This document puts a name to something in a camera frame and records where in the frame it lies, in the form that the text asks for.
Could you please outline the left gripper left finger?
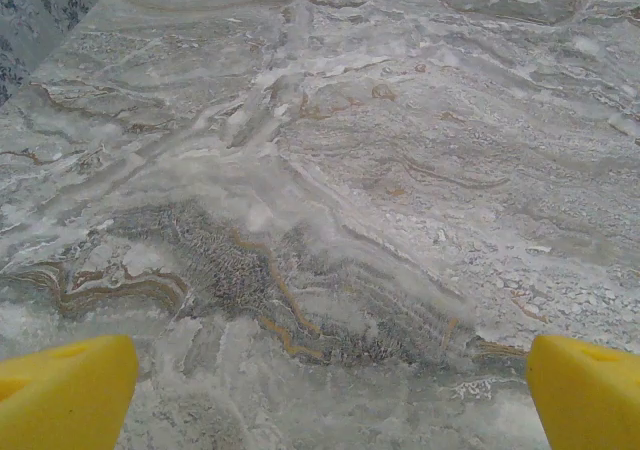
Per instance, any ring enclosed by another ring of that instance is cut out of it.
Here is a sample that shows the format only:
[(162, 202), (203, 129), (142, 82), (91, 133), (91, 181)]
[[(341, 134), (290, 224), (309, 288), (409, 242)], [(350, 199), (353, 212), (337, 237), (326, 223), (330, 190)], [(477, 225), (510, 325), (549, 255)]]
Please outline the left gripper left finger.
[(127, 335), (99, 336), (1, 362), (1, 447), (112, 450), (136, 381)]

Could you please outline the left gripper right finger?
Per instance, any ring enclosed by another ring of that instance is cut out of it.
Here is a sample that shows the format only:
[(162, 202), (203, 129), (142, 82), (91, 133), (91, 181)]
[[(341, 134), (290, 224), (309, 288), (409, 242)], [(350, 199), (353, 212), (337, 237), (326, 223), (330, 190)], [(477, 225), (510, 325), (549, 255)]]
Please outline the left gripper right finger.
[(526, 380), (551, 449), (639, 449), (638, 355), (541, 335)]

